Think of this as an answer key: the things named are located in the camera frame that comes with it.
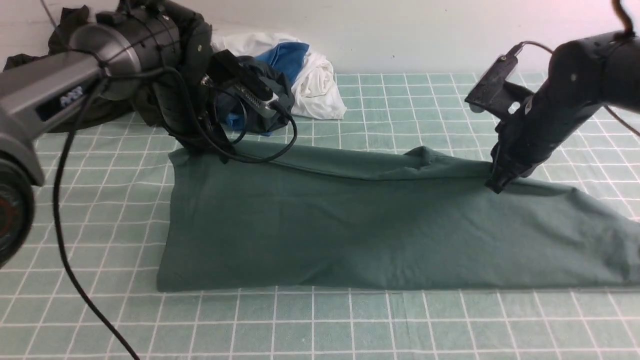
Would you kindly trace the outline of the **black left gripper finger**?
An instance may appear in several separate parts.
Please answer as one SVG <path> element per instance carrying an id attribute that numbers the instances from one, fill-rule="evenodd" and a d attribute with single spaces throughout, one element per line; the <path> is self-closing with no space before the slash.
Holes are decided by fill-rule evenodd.
<path id="1" fill-rule="evenodd" d="M 234 144 L 231 142 L 213 142 L 212 148 L 217 153 L 222 164 L 227 164 L 231 160 L 238 160 L 238 153 L 234 148 Z"/>

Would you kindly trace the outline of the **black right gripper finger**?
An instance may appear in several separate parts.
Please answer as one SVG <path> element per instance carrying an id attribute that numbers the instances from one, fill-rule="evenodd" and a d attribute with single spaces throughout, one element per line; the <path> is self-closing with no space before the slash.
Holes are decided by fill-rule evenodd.
<path id="1" fill-rule="evenodd" d="M 511 182 L 521 177 L 518 171 L 512 168 L 493 167 L 484 186 L 495 194 L 500 194 Z"/>

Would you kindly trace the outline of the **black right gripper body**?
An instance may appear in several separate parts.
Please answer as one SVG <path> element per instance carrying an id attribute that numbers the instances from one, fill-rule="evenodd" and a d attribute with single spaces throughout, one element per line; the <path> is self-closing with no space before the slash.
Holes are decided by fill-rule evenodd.
<path id="1" fill-rule="evenodd" d="M 529 96 L 526 104 L 496 127 L 491 177 L 528 177 L 599 109 L 599 102 L 567 105 L 546 95 Z"/>

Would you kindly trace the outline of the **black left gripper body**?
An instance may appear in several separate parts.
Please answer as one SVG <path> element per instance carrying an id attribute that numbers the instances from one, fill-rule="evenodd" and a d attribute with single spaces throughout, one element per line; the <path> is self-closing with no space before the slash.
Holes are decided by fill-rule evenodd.
<path id="1" fill-rule="evenodd" d="M 234 153 L 221 125 L 210 126 L 210 87 L 206 78 L 213 55 L 211 25 L 192 22 L 171 30 L 175 42 L 163 48 L 167 70 L 153 83 L 158 109 L 169 132 L 193 152 Z"/>

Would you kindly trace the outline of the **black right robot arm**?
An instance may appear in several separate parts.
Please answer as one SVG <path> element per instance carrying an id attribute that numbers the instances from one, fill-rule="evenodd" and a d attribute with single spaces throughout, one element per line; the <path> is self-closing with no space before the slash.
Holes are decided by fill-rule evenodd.
<path id="1" fill-rule="evenodd" d="M 563 43 L 551 53 L 547 78 L 535 92 L 508 81 L 524 45 L 498 57 L 465 99 L 474 112 L 499 120 L 486 182 L 494 193 L 530 176 L 601 108 L 639 112 L 636 35 L 610 32 Z"/>

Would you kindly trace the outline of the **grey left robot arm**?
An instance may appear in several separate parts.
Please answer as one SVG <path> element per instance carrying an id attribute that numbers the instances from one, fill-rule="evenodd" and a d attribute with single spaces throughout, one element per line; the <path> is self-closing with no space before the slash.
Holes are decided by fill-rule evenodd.
<path id="1" fill-rule="evenodd" d="M 70 36 L 68 50 L 1 74 L 1 264 L 25 243 L 35 215 L 33 187 L 45 182 L 34 142 L 89 105 L 132 98 L 148 85 L 160 120 L 187 148 L 210 144 L 206 70 L 213 28 L 200 13 L 170 0 L 98 13 Z"/>

